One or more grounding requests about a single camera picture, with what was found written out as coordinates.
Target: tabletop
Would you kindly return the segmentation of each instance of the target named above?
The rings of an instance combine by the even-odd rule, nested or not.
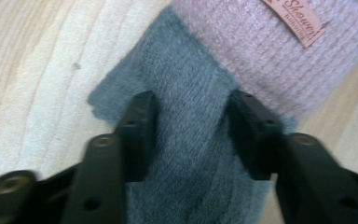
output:
[[[87,96],[168,3],[0,0],[0,175],[54,175],[111,132]],[[358,64],[298,131],[358,172]],[[260,223],[281,223],[273,193]]]

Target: wooden table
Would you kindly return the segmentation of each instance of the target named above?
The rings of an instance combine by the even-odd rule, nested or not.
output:
[[[53,175],[110,132],[87,96],[168,2],[0,0],[0,174]],[[299,130],[358,172],[358,66]],[[273,205],[261,223],[279,223]]]

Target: light wood surface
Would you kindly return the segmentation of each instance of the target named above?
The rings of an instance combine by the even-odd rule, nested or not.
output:
[[[86,99],[168,0],[0,0],[0,175],[53,175],[110,132]],[[358,172],[358,66],[299,130]],[[281,223],[273,194],[260,223]]]

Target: fabric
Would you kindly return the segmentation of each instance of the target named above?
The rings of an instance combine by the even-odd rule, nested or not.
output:
[[[358,59],[358,26],[303,49],[273,16],[258,0],[174,1],[90,95],[95,116],[113,125],[135,94],[158,99],[158,155],[145,182],[127,185],[129,223],[257,222],[270,183],[252,180],[236,155],[229,94],[252,93],[290,133]]]
[[[173,0],[172,7],[244,90],[303,119],[358,62],[358,2],[308,3],[326,32],[307,49],[261,0]]]

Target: cloth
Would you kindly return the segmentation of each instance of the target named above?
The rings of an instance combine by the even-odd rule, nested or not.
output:
[[[252,6],[263,10],[245,13],[252,11],[246,9]],[[240,18],[227,19],[235,15]],[[350,48],[355,56],[339,55],[347,46],[340,41],[330,46],[320,39],[303,49],[279,21],[257,32],[259,27],[250,25],[255,16],[271,19],[274,15],[258,0],[200,1],[200,6],[196,1],[174,1],[90,95],[95,116],[112,125],[120,120],[135,94],[153,91],[158,99],[158,155],[145,182],[126,186],[129,223],[256,223],[270,183],[252,180],[232,146],[225,115],[229,94],[236,89],[254,94],[274,109],[290,133],[296,120],[320,100],[307,101],[324,98],[324,94],[318,96],[318,90],[331,91],[358,59],[355,33],[354,47]],[[238,20],[248,23],[238,24]],[[226,34],[224,24],[235,29],[231,23],[242,31]],[[279,47],[258,44],[258,38],[269,40],[269,32],[281,33]],[[224,44],[230,36],[245,41],[239,41],[237,49],[235,43]],[[220,49],[227,52],[219,55]],[[317,53],[309,55],[308,50]],[[338,58],[325,58],[329,50]],[[280,62],[291,53],[292,70],[284,70],[287,63]],[[276,71],[265,68],[267,60],[274,62]],[[332,75],[344,62],[349,65]],[[316,91],[314,95],[308,93],[309,88]]]

